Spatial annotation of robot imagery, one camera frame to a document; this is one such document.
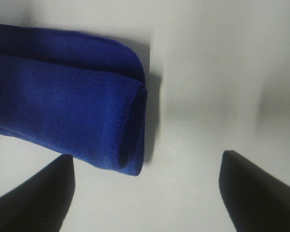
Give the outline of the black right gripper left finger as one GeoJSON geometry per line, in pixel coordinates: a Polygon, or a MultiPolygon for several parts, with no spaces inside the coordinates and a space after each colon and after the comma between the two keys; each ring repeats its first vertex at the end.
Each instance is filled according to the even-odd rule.
{"type": "Polygon", "coordinates": [[[0,197],[0,232],[58,232],[75,191],[72,155],[60,155],[0,197]]]}

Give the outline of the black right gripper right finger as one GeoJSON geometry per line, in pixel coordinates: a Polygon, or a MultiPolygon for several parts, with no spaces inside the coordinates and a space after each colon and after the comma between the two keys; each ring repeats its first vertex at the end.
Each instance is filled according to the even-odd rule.
{"type": "Polygon", "coordinates": [[[238,232],[290,232],[290,186],[226,150],[219,191],[238,232]]]}

